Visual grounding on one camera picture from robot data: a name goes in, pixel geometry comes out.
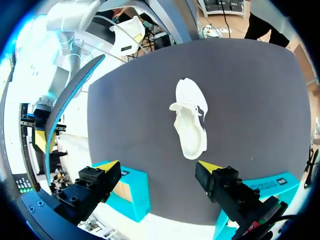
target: white shoe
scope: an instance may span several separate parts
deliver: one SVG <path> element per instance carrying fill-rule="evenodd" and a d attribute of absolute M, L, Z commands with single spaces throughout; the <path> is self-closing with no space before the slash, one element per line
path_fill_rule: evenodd
<path fill-rule="evenodd" d="M 207 134 L 199 120 L 198 107 L 175 102 L 169 107 L 176 111 L 174 127 L 179 135 L 182 153 L 186 159 L 197 159 L 207 148 Z"/>
<path fill-rule="evenodd" d="M 207 150 L 204 128 L 208 105 L 198 85 L 189 78 L 180 80 L 175 90 L 176 102 L 169 109 L 176 111 L 174 127 L 179 135 L 182 153 L 194 160 Z"/>
<path fill-rule="evenodd" d="M 198 106 L 203 113 L 203 121 L 205 121 L 208 104 L 204 94 L 194 81 L 189 78 L 181 79 L 176 85 L 175 98 L 177 103 Z"/>

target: leg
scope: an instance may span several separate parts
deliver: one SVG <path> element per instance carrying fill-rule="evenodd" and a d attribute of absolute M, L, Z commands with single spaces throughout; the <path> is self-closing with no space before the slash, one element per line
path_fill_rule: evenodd
<path fill-rule="evenodd" d="M 315 138 L 315 139 L 313 139 L 312 143 L 313 143 L 314 145 L 320 145 L 320 138 Z"/>
<path fill-rule="evenodd" d="M 269 43 L 278 45 L 280 47 L 286 47 L 290 41 L 280 32 L 278 32 L 274 27 L 271 30 L 271 36 Z"/>
<path fill-rule="evenodd" d="M 266 35 L 267 32 L 271 30 L 271 28 L 272 27 L 269 23 L 250 13 L 249 28 L 246 31 L 244 38 L 257 40 L 263 35 Z"/>

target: wire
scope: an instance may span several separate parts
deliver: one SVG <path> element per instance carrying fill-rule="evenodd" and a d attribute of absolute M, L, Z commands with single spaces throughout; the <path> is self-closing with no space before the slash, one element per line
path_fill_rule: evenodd
<path fill-rule="evenodd" d="M 228 24 L 228 22 L 227 22 L 226 13 L 225 13 L 225 8 L 224 8 L 224 5 L 222 4 L 222 0 L 220 0 L 220 3 L 221 3 L 221 6 L 222 6 L 222 12 L 223 12 L 223 16 L 224 16 L 224 21 L 225 21 L 226 26 L 228 27 L 229 38 L 231 38 L 230 28 L 229 28 L 229 24 Z"/>
<path fill-rule="evenodd" d="M 115 59 L 118 59 L 119 61 L 121 61 L 121 62 L 123 62 L 123 63 L 126 63 L 126 61 L 122 60 L 121 58 L 119 58 L 119 57 L 117 57 L 117 56 L 115 56 L 115 55 L 112 55 L 111 53 L 106 52 L 106 51 L 104 51 L 104 50 L 102 50 L 102 49 L 100 49 L 100 48 L 97 48 L 96 46 L 92 46 L 91 44 L 89 44 L 89 43 L 87 43 L 87 42 L 84 42 L 84 44 L 85 44 L 85 45 L 88 45 L 88 46 L 90 46 L 90 47 L 92 47 L 92 48 L 94 48 L 94 49 L 97 49 L 97 50 L 99 50 L 99 51 L 101 51 L 101 52 L 103 52 L 103 53 L 105 53 L 105 54 L 107 54 L 107 55 L 109 55 L 109 56 L 111 56 L 111 57 L 113 57 L 113 58 L 115 58 Z"/>
<path fill-rule="evenodd" d="M 211 27 L 213 27 L 215 33 L 218 34 L 218 35 L 222 38 L 223 36 L 222 36 L 221 32 L 218 31 L 211 22 L 209 22 L 209 19 L 208 19 L 207 17 L 204 16 L 204 18 L 205 18 L 205 20 L 208 22 L 208 24 L 209 24 Z"/>
<path fill-rule="evenodd" d="M 100 15 L 95 15 L 94 18 L 99 18 L 99 19 L 103 19 L 108 21 L 109 23 L 111 23 L 112 25 L 118 27 L 119 29 L 121 29 L 125 34 L 127 34 L 136 44 L 138 44 L 138 46 L 144 51 L 144 53 L 148 53 L 148 51 L 139 43 L 137 42 L 129 33 L 127 33 L 122 27 L 120 27 L 118 24 L 116 24 L 115 22 L 113 22 L 112 20 L 106 18 L 105 16 L 100 16 Z"/>
<path fill-rule="evenodd" d="M 268 223 L 268 225 L 270 226 L 282 220 L 296 220 L 297 218 L 298 218 L 298 215 L 285 215 L 285 216 L 279 216 L 270 222 L 267 221 L 266 223 Z"/>

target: white cable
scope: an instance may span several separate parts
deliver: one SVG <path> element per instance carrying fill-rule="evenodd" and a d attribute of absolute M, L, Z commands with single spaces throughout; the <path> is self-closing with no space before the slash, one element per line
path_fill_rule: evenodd
<path fill-rule="evenodd" d="M 117 56 L 115 56 L 115 55 L 112 55 L 111 53 L 106 52 L 106 51 L 104 51 L 104 50 L 102 50 L 102 49 L 100 49 L 100 48 L 97 48 L 97 47 L 95 47 L 95 46 L 92 46 L 91 44 L 89 44 L 89 43 L 87 43 L 87 42 L 84 42 L 84 44 L 85 44 L 85 45 L 88 45 L 88 46 L 90 46 L 90 47 L 92 47 L 92 48 L 94 48 L 94 49 L 97 49 L 97 50 L 99 50 L 99 51 L 101 51 L 101 52 L 103 52 L 103 53 L 105 53 L 105 54 L 107 54 L 107 55 L 109 55 L 109 56 L 111 56 L 111 57 L 114 57 L 115 59 L 118 59 L 119 61 L 121 61 L 121 62 L 123 62 L 123 63 L 126 63 L 126 61 L 122 60 L 121 58 L 119 58 L 119 57 L 117 57 Z"/>
<path fill-rule="evenodd" d="M 95 15 L 94 18 L 99 18 L 108 21 L 112 25 L 116 26 L 117 28 L 121 29 L 125 34 L 127 34 L 133 41 L 135 41 L 136 44 L 144 51 L 144 53 L 149 53 L 139 42 L 137 42 L 129 33 L 127 33 L 122 27 L 120 27 L 118 24 L 113 22 L 112 20 L 106 18 L 105 16 Z"/>

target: sticker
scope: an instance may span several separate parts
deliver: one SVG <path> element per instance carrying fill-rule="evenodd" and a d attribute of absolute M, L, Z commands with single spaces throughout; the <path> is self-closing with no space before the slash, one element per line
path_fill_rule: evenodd
<path fill-rule="evenodd" d="M 275 181 L 268 181 L 264 183 L 259 183 L 259 184 L 254 184 L 249 186 L 251 189 L 258 189 L 260 191 L 267 190 L 267 189 L 272 189 L 277 186 Z"/>
<path fill-rule="evenodd" d="M 287 184 L 288 182 L 282 177 L 276 180 L 279 185 Z"/>
<path fill-rule="evenodd" d="M 121 175 L 122 175 L 122 176 L 128 175 L 129 173 L 130 173 L 130 172 L 125 171 L 125 170 L 122 170 L 122 171 L 121 171 Z"/>

